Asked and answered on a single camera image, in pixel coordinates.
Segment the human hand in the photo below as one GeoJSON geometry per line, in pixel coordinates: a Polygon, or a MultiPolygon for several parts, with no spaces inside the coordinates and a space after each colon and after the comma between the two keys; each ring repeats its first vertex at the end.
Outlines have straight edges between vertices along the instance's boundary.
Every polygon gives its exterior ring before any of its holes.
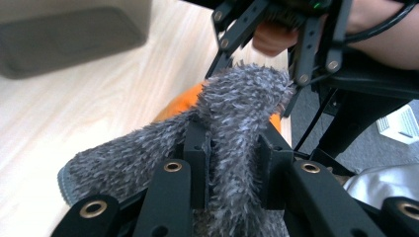
{"type": "Polygon", "coordinates": [[[297,30],[273,22],[263,22],[255,31],[253,47],[273,57],[296,44],[297,38],[297,30]]]}

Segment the gray floor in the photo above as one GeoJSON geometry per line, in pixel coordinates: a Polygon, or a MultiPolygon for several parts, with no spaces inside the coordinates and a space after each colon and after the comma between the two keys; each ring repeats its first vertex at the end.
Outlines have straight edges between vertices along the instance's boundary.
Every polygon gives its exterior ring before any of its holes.
{"type": "MultiPolygon", "coordinates": [[[[412,101],[409,105],[415,117],[419,119],[419,101],[412,101]]],[[[317,94],[305,88],[292,112],[293,147],[302,137],[318,108],[317,94]]],[[[332,119],[332,116],[323,114],[299,151],[310,153],[317,146],[319,138],[332,119]]],[[[337,160],[356,173],[376,166],[419,163],[419,142],[406,145],[387,138],[378,133],[377,125],[373,123],[344,153],[338,156],[337,160]]]]}

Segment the white object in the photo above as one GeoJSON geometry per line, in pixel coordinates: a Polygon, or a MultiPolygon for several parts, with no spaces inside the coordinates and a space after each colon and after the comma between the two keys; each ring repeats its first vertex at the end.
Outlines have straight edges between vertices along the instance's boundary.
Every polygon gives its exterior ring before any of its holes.
{"type": "Polygon", "coordinates": [[[419,200],[419,163],[389,167],[375,167],[363,171],[345,183],[350,196],[375,208],[390,197],[419,200]]]}
{"type": "Polygon", "coordinates": [[[405,144],[412,144],[419,140],[419,126],[409,105],[380,118],[377,121],[377,127],[381,135],[405,144]]]}

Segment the screw hole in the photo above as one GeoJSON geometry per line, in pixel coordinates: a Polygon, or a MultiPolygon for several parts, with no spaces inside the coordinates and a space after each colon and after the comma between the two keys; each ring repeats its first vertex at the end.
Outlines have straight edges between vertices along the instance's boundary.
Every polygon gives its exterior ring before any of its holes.
{"type": "Polygon", "coordinates": [[[305,172],[312,173],[312,174],[320,172],[320,168],[318,168],[315,165],[308,164],[308,163],[302,164],[301,169],[304,170],[305,172]]]}
{"type": "Polygon", "coordinates": [[[419,209],[413,206],[405,206],[404,209],[411,214],[419,215],[419,209]]]}
{"type": "Polygon", "coordinates": [[[368,235],[366,234],[366,232],[364,232],[363,230],[360,230],[360,229],[353,229],[353,230],[351,230],[351,234],[354,237],[368,237],[368,235]]]}
{"type": "Polygon", "coordinates": [[[398,205],[398,209],[410,218],[419,220],[419,206],[409,203],[407,201],[401,202],[398,205]]]}
{"type": "Polygon", "coordinates": [[[153,229],[153,232],[151,233],[151,236],[153,237],[164,237],[167,236],[169,233],[169,230],[166,226],[160,225],[153,229]]]}
{"type": "Polygon", "coordinates": [[[178,172],[182,169],[182,165],[178,162],[170,162],[164,166],[164,170],[167,172],[178,172]]]}
{"type": "Polygon", "coordinates": [[[106,208],[108,208],[108,205],[103,200],[93,200],[84,204],[79,214],[83,218],[94,218],[101,215],[106,208]]]}

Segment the gray box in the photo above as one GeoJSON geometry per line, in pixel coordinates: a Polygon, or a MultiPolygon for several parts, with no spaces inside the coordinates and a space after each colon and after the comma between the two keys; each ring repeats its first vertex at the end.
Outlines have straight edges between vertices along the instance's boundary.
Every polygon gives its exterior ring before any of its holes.
{"type": "Polygon", "coordinates": [[[150,0],[2,0],[0,74],[26,78],[140,46],[150,0]]]}

